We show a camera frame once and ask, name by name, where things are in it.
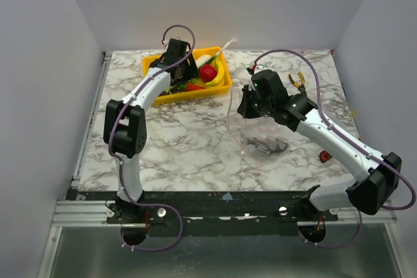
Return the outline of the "red toy apple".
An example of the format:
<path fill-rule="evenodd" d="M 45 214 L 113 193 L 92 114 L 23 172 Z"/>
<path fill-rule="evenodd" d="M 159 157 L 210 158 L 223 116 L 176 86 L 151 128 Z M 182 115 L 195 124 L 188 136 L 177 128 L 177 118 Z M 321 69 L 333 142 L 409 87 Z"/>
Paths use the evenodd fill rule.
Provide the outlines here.
<path fill-rule="evenodd" d="M 212 81 L 217 76 L 217 71 L 211 65 L 205 64 L 200 68 L 199 74 L 201 79 L 207 83 Z"/>

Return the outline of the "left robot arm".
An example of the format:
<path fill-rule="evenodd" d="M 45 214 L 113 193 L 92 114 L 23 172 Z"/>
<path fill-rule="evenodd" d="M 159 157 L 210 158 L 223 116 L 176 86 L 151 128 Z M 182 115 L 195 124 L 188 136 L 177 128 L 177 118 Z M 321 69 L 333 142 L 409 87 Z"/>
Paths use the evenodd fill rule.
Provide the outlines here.
<path fill-rule="evenodd" d="M 104 142 L 117 162 L 119 190 L 115 199 L 115 217 L 131 223 L 144 216 L 139 202 L 143 188 L 139 175 L 139 155 L 147 140 L 145 114 L 154 101 L 172 84 L 197 75 L 197 66 L 189 43 L 172 38 L 166 51 L 151 62 L 143 80 L 122 100 L 106 105 Z"/>

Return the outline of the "grey toy fish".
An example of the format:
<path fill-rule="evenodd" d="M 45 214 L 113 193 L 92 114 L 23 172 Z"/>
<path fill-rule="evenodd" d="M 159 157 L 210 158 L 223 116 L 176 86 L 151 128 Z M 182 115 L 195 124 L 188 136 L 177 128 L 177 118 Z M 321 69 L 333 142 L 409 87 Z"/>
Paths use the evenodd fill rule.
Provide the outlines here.
<path fill-rule="evenodd" d="M 246 152 L 249 154 L 264 154 L 273 155 L 281 154 L 288 149 L 289 145 L 278 139 L 267 139 L 266 137 L 247 137 L 246 138 Z"/>

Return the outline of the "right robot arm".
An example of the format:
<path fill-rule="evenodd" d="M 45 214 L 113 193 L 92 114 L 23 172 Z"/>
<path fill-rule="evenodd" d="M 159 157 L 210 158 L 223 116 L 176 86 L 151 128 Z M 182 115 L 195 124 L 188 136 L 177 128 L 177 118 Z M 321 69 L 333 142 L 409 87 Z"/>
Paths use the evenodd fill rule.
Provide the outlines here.
<path fill-rule="evenodd" d="M 300 203 L 300 214 L 313 221 L 332 208 L 355 207 L 367 215 L 375 215 L 397 189 L 399 178 L 391 171 L 401 169 L 401 158 L 391 152 L 384 155 L 367 147 L 301 94 L 288 95 L 279 75 L 261 70 L 252 75 L 242 88 L 242 101 L 237 109 L 243 118 L 271 117 L 280 125 L 307 137 L 353 176 L 353 180 L 309 189 L 306 201 Z"/>

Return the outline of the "yellow toy bananas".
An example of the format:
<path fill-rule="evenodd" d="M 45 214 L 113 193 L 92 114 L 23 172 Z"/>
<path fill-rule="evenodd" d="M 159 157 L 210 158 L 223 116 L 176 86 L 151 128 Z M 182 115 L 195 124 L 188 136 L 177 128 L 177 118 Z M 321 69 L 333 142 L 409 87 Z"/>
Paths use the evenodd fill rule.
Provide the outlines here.
<path fill-rule="evenodd" d="M 207 87 L 218 87 L 218 86 L 222 86 L 224 84 L 224 80 L 225 80 L 225 67 L 223 65 L 223 63 L 218 60 L 215 59 L 214 60 L 215 65 L 217 66 L 217 75 L 216 77 L 209 82 L 206 82 L 205 85 Z"/>

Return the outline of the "clear zip top bag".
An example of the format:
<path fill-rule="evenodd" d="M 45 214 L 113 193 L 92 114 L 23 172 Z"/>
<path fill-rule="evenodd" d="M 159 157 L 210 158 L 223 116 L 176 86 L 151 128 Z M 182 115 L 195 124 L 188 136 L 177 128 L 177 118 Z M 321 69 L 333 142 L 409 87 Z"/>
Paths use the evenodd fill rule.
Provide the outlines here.
<path fill-rule="evenodd" d="M 232 88 L 230 92 L 229 105 L 226 113 L 226 128 L 232 140 L 238 145 L 238 149 L 243 156 L 266 157 L 277 156 L 288 151 L 290 144 L 288 143 L 288 134 L 286 128 L 275 123 L 273 118 L 261 117 L 255 119 L 245 119 L 237 113 L 238 106 L 242 100 L 242 91 Z M 264 155 L 249 154 L 246 152 L 247 137 L 266 137 L 267 139 L 278 138 L 286 142 L 289 147 L 281 154 Z"/>

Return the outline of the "red toy chili pepper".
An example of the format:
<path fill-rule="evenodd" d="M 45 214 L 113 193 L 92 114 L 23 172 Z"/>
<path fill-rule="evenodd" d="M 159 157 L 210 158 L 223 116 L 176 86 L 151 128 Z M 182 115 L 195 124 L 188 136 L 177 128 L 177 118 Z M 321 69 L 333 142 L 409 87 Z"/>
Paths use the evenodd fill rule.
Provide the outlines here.
<path fill-rule="evenodd" d="M 185 91 L 186 91 L 186 92 L 192 92 L 192 91 L 204 90 L 204 89 L 206 89 L 206 87 L 204 87 L 204 86 L 200 86 L 200 85 L 196 85 L 196 84 L 194 84 L 194 83 L 188 83 L 188 84 L 186 85 L 186 89 L 185 89 Z"/>

